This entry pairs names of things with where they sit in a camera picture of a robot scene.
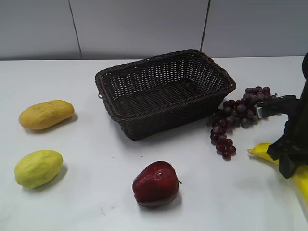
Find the white tabletop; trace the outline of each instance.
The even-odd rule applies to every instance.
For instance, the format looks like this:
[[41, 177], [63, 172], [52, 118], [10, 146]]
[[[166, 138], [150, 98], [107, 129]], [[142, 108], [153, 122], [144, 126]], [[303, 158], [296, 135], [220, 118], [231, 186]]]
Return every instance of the white tabletop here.
[[[220, 58], [237, 83], [228, 99], [246, 87], [300, 96], [303, 57]], [[237, 155], [222, 160], [206, 120], [131, 141], [107, 114], [94, 76], [132, 60], [0, 61], [1, 231], [302, 231], [308, 225], [293, 188], [269, 166], [250, 160], [247, 149], [276, 141], [287, 116], [273, 116], [233, 135]], [[45, 132], [18, 123], [27, 107], [50, 100], [71, 102], [72, 121]], [[14, 167], [26, 154], [59, 151], [64, 168], [50, 183], [24, 189]], [[180, 197], [156, 210], [140, 208], [131, 184], [148, 164], [168, 161], [176, 170]]]

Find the wicker basket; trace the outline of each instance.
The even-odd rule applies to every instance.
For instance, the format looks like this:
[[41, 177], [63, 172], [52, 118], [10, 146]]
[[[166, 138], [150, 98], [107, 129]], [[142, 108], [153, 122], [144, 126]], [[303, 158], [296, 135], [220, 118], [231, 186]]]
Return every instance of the wicker basket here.
[[213, 114], [236, 87], [224, 69], [198, 50], [107, 68], [95, 81], [110, 117], [132, 140]]

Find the red apple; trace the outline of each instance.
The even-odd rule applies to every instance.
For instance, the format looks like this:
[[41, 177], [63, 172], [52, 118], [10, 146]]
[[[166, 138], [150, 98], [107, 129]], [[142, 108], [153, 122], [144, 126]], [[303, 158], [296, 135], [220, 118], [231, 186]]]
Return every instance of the red apple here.
[[179, 180], [174, 168], [165, 161], [157, 161], [146, 167], [134, 180], [133, 192], [138, 204], [156, 207], [177, 198]]

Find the yellow lemon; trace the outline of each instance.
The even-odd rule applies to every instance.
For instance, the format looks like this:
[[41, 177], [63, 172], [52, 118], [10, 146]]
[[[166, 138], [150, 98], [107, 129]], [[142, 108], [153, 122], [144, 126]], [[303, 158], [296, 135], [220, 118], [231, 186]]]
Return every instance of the yellow lemon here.
[[49, 182], [62, 167], [60, 153], [53, 150], [39, 150], [22, 158], [15, 167], [16, 182], [27, 188], [34, 188]]

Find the yellow banana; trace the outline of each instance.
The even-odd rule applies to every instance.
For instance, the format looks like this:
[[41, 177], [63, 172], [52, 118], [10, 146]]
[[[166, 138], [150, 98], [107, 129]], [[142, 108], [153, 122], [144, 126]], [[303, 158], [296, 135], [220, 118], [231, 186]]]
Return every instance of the yellow banana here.
[[[272, 158], [266, 153], [270, 145], [271, 143], [261, 143], [255, 148], [248, 149], [248, 152], [253, 156], [279, 165], [279, 160], [272, 160]], [[293, 174], [292, 179], [302, 193], [306, 206], [308, 207], [308, 166], [300, 166]]]

